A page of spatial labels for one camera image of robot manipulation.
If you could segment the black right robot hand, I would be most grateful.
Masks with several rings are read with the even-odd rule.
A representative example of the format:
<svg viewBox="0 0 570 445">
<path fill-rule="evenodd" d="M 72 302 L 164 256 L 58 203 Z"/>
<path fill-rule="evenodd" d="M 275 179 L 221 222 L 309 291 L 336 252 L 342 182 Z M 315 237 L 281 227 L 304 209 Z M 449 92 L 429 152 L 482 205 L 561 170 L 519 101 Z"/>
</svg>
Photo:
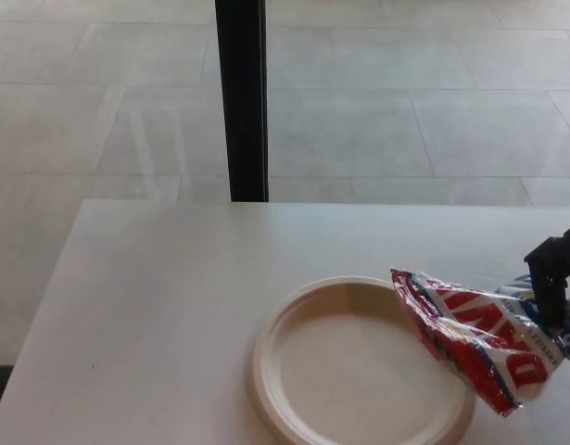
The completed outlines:
<svg viewBox="0 0 570 445">
<path fill-rule="evenodd" d="M 560 326 L 567 316 L 567 279 L 570 276 L 570 228 L 551 236 L 528 253 L 529 269 L 538 312 L 550 327 Z"/>
</svg>

